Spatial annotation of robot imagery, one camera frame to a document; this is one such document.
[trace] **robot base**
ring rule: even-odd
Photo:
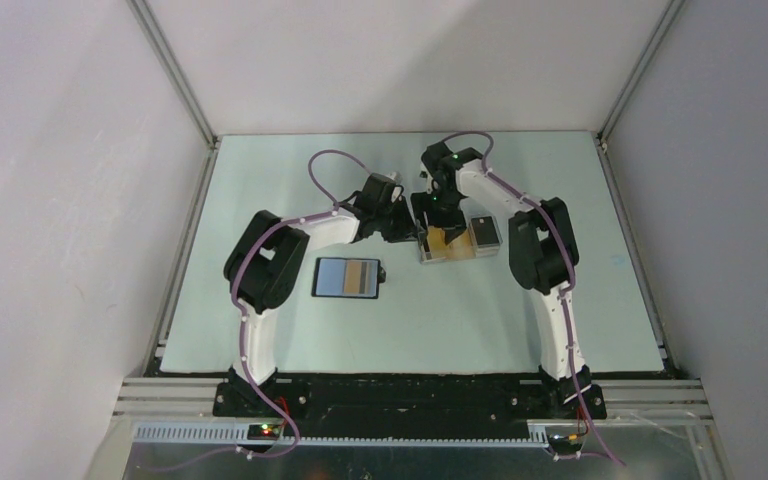
[[[306,437],[527,438],[527,420],[575,419],[578,408],[577,400],[555,402],[552,389],[535,374],[276,372],[261,389],[279,405],[286,403]],[[584,397],[593,418],[606,418],[598,385],[591,384]],[[213,415],[276,416],[233,371],[217,387]]]

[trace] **light blue table surface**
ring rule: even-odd
[[[226,136],[222,139],[161,370],[224,371],[237,355],[239,312],[222,269],[255,212],[282,216],[321,212],[329,200],[311,183],[307,161],[318,150],[348,151],[373,170],[399,171],[408,192],[420,191],[420,155],[439,133]],[[610,193],[587,132],[494,134],[489,162],[521,189],[569,206],[581,261],[573,293],[587,364],[598,372],[659,371],[658,346]],[[453,149],[486,140],[464,137]],[[337,198],[360,189],[365,172],[324,156],[315,172]],[[534,372],[540,358],[528,294],[508,267],[507,221],[499,255],[420,265],[416,244],[379,236],[308,254],[281,309],[275,356],[296,372]],[[379,298],[311,296],[317,257],[379,258],[387,281]]]

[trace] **purple cable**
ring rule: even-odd
[[[251,263],[252,259],[254,258],[255,254],[260,252],[260,248],[263,246],[264,243],[266,243],[266,240],[269,239],[269,237],[272,236],[275,232],[277,232],[282,227],[288,226],[288,225],[294,225],[297,223],[303,223],[307,221],[313,221],[313,220],[319,220],[322,218],[327,218],[332,215],[332,211],[329,210],[327,212],[323,213],[317,213],[314,215],[309,215],[305,217],[299,217],[299,218],[292,218],[289,220],[282,220],[269,229],[267,229],[263,235],[260,236],[260,238],[257,239],[256,242],[254,242],[254,245],[252,246],[251,250],[246,254],[245,258],[243,258],[243,263],[240,264],[239,270],[237,270],[237,275],[234,277],[234,283],[231,287],[231,292],[236,293],[240,288],[240,282],[243,279],[243,275],[246,272],[246,269],[248,268],[249,264]],[[248,309],[240,303],[240,301],[237,299],[237,296],[232,293],[231,295],[231,303],[234,304],[237,308],[240,309],[240,314],[243,317],[246,317],[248,315]],[[240,347],[240,358],[245,357],[246,355],[246,328],[245,324],[243,322],[240,323],[240,337],[239,337],[239,347]],[[140,467],[141,469],[152,472],[152,473],[168,473],[168,472],[174,472],[176,470],[180,470],[182,468],[189,467],[190,465],[200,462],[201,460],[204,460],[205,458],[212,457],[213,455],[217,455],[220,453],[226,453],[226,452],[237,452],[237,453],[245,453],[246,456],[250,456],[252,458],[276,458],[280,457],[282,455],[286,455],[290,453],[293,449],[296,448],[296,446],[299,444],[299,441],[301,440],[301,433],[299,432],[299,426],[296,425],[296,422],[293,421],[293,419],[287,414],[287,412],[284,411],[283,408],[279,407],[275,404],[268,396],[266,396],[265,393],[263,393],[263,390],[260,389],[260,387],[257,386],[257,382],[254,381],[254,378],[252,377],[251,372],[249,371],[248,362],[242,362],[243,366],[243,374],[246,377],[246,381],[249,382],[249,385],[251,385],[252,390],[257,394],[258,397],[260,397],[261,400],[263,400],[267,405],[269,405],[270,408],[278,412],[278,414],[287,421],[287,425],[290,426],[290,428],[293,430],[293,443],[290,444],[290,447],[286,450],[281,450],[280,452],[264,452],[264,453],[258,453],[258,452],[252,452],[251,450],[245,449],[239,445],[235,446],[225,446],[225,447],[219,447],[210,451],[207,451],[195,458],[191,458],[187,460],[186,462],[180,463],[178,465],[172,465],[169,467]]]
[[[587,408],[587,403],[584,401],[584,394],[581,392],[581,385],[578,383],[578,376],[575,374],[575,360],[574,360],[574,349],[575,349],[575,341],[573,339],[572,334],[572,316],[570,315],[569,311],[569,305],[567,305],[566,300],[566,294],[571,292],[573,288],[575,288],[575,269],[572,265],[572,259],[570,259],[569,253],[567,252],[566,247],[564,247],[564,242],[561,239],[561,234],[558,232],[558,229],[555,227],[555,222],[552,221],[552,219],[549,217],[549,214],[546,213],[546,211],[543,209],[543,207],[540,206],[538,202],[535,202],[534,200],[531,200],[528,198],[524,193],[520,192],[516,188],[514,188],[509,183],[505,182],[501,178],[499,178],[497,175],[495,175],[488,167],[487,167],[487,157],[490,156],[490,151],[493,150],[493,137],[487,133],[487,132],[479,132],[479,131],[464,131],[464,132],[458,132],[453,133],[446,138],[444,138],[442,141],[446,142],[448,140],[451,140],[456,137],[461,137],[464,135],[480,135],[490,141],[490,144],[487,146],[487,149],[484,150],[484,158],[481,159],[481,168],[484,170],[484,173],[487,175],[487,177],[495,182],[497,185],[505,189],[508,193],[513,195],[515,198],[519,199],[523,203],[529,205],[531,208],[537,210],[537,213],[540,214],[541,217],[543,217],[543,220],[546,222],[546,226],[549,228],[549,233],[552,235],[552,238],[555,240],[555,243],[558,244],[558,250],[561,252],[561,258],[564,260],[564,265],[567,268],[567,273],[569,274],[569,286],[567,288],[561,289],[560,291],[560,300],[561,300],[561,306],[564,310],[564,320],[566,322],[567,327],[567,351],[569,351],[569,366],[570,366],[570,373],[572,377],[572,383],[575,386],[575,394],[578,398],[579,405],[581,405],[581,410],[584,411],[584,417],[587,424],[590,426],[590,430],[596,435],[596,439],[599,440],[599,444],[602,445],[602,449],[605,450],[605,453],[607,454],[607,457],[613,460],[616,464],[621,466],[626,466],[625,462],[620,460],[613,451],[611,451],[610,448],[608,448],[608,445],[605,443],[605,441],[602,439],[602,435],[599,434],[599,430],[596,428],[596,425],[593,423],[593,417],[590,415],[590,411]]]
[[[317,213],[317,214],[309,215],[305,217],[282,220],[276,223],[275,225],[269,227],[265,232],[263,232],[263,235],[261,235],[260,238],[258,238],[257,241],[254,242],[254,245],[252,245],[252,248],[246,254],[245,258],[243,259],[243,263],[240,264],[240,269],[237,270],[237,275],[234,277],[234,283],[231,284],[231,303],[233,303],[237,308],[240,309],[240,314],[244,319],[244,321],[240,323],[240,339],[239,339],[240,358],[246,358],[246,328],[244,323],[246,318],[248,317],[249,312],[246,306],[243,305],[240,302],[240,300],[237,298],[237,291],[239,291],[240,289],[240,282],[242,282],[243,275],[245,274],[246,269],[248,268],[252,259],[256,254],[260,252],[260,248],[263,247],[263,244],[266,243],[266,240],[269,239],[269,237],[271,237],[272,234],[277,232],[279,229],[284,228],[288,225],[294,225],[297,223],[304,223],[307,221],[314,221],[322,218],[328,218],[332,215],[332,212],[333,212],[332,210],[329,210],[327,212]],[[249,385],[251,385],[252,390],[254,390],[254,393],[256,393],[257,396],[264,401],[264,403],[269,405],[270,408],[278,412],[281,418],[286,420],[290,428],[293,429],[293,443],[290,445],[290,448],[286,450],[282,450],[280,452],[276,452],[276,453],[272,453],[272,452],[257,453],[257,452],[247,451],[246,455],[251,455],[252,457],[258,457],[258,458],[275,458],[275,457],[280,457],[282,455],[286,455],[290,453],[299,444],[299,440],[301,440],[301,434],[299,433],[298,425],[296,425],[296,422],[293,421],[293,419],[287,414],[287,412],[284,411],[284,409],[276,405],[275,402],[273,402],[265,393],[263,393],[263,390],[261,390],[260,387],[257,386],[257,382],[255,382],[254,377],[252,377],[252,374],[249,371],[248,362],[246,360],[242,361],[242,366],[243,366],[243,374],[245,375],[246,380],[249,382]]]
[[[487,171],[487,157],[490,156],[490,152],[493,151],[493,145],[496,144],[496,142],[493,140],[493,136],[492,135],[490,135],[487,132],[482,132],[482,131],[479,131],[479,130],[465,130],[463,132],[453,133],[453,134],[447,136],[446,138],[444,138],[443,140],[440,140],[440,141],[441,142],[448,142],[449,140],[451,140],[453,138],[463,137],[465,135],[479,135],[479,136],[482,136],[482,137],[486,138],[487,141],[490,142],[490,144],[487,145],[487,148],[484,150],[484,157],[481,159],[481,169],[486,172]]]
[[[316,175],[313,174],[313,161],[316,160],[317,158],[319,158],[321,155],[325,155],[327,153],[333,153],[333,154],[336,154],[336,155],[342,155],[342,156],[344,156],[346,158],[349,158],[349,159],[353,160],[355,163],[360,165],[364,170],[366,170],[367,174],[372,175],[372,172],[369,171],[369,168],[367,168],[366,165],[363,162],[361,162],[359,158],[355,157],[351,153],[346,153],[346,152],[344,152],[342,150],[328,149],[328,150],[321,150],[319,152],[314,153],[313,156],[310,157],[310,160],[308,160],[308,162],[307,162],[307,173],[308,173],[308,175],[310,175],[310,179],[313,180],[313,184],[316,185],[316,188],[318,188],[319,191],[324,193],[326,197],[331,199],[331,203],[334,206],[337,206],[337,204],[340,203],[340,202],[337,200],[336,197],[334,197],[334,195],[331,195],[331,192],[326,190],[325,187],[323,187],[322,184],[319,183],[319,180],[316,179]]]

